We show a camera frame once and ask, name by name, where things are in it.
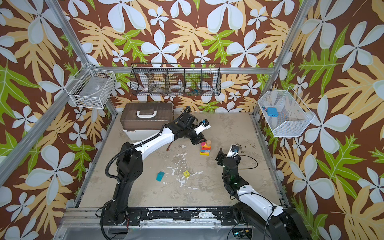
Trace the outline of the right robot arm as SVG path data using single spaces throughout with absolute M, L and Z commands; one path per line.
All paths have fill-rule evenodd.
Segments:
M 302 217 L 294 208 L 274 204 L 240 176 L 239 151 L 239 146 L 231 145 L 227 153 L 220 149 L 216 156 L 218 165 L 223 167 L 226 191 L 239 201 L 234 205 L 236 221 L 259 228 L 264 240 L 311 240 Z

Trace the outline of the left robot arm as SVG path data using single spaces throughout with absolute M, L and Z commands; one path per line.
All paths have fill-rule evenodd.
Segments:
M 187 107 L 175 120 L 163 124 L 156 134 L 134 144 L 123 144 L 121 151 L 108 162 L 105 169 L 106 176 L 116 180 L 117 185 L 112 199 L 101 208 L 102 227 L 126 222 L 128 199 L 135 180 L 143 173 L 146 157 L 177 139 L 189 139 L 193 145 L 206 141 L 203 131 L 211 125 L 207 119 L 199 123 L 197 120 L 191 114 L 191 108 Z

